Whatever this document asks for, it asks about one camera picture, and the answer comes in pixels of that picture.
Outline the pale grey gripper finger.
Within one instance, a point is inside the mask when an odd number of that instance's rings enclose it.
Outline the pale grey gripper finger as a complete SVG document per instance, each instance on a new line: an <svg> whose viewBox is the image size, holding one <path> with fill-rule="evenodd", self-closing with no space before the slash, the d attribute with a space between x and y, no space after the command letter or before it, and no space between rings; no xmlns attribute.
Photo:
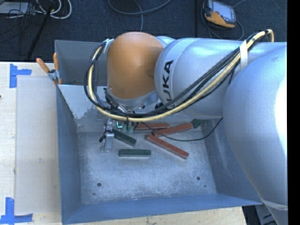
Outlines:
<svg viewBox="0 0 300 225"><path fill-rule="evenodd" d="M109 152L113 146L114 133L111 131L105 131L102 137L100 138L102 152Z"/></svg>

